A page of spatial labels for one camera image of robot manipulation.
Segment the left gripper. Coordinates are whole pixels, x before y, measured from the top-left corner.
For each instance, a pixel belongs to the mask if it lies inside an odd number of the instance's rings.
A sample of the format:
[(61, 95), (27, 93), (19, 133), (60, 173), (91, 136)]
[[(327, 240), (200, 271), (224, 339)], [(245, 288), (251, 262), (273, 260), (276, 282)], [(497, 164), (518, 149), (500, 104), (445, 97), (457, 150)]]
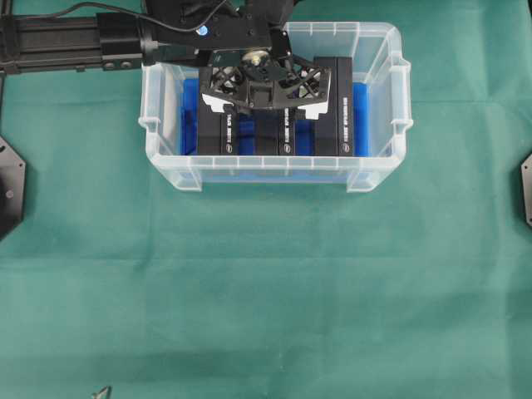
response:
[(147, 1), (143, 63), (192, 67), (214, 112), (296, 109), (328, 112), (332, 68), (292, 55), (289, 1)]

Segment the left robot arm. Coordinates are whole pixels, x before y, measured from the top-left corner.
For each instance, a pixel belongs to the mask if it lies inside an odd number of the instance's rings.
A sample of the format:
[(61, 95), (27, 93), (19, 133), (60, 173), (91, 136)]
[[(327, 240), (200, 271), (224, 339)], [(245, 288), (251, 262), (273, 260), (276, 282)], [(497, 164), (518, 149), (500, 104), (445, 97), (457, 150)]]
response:
[(293, 53), (285, 25), (293, 1), (145, 1), (140, 12), (94, 2), (50, 14), (1, 17), (1, 73), (165, 63), (195, 68), (199, 95), (216, 113), (328, 111), (332, 70)]

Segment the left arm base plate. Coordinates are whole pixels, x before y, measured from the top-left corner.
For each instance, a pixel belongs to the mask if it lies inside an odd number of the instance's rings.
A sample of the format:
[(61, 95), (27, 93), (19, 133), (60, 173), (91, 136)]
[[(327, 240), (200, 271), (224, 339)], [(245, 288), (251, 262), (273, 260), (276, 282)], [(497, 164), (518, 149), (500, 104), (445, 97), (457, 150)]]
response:
[(1, 138), (1, 239), (23, 220), (26, 162)]

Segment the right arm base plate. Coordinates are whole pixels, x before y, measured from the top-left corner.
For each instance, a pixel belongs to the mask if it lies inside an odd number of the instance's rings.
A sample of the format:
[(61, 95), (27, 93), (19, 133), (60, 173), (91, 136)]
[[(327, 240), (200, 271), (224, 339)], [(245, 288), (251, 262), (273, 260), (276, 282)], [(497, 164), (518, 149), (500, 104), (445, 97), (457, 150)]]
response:
[(531, 153), (510, 170), (510, 197), (517, 220), (531, 229)]

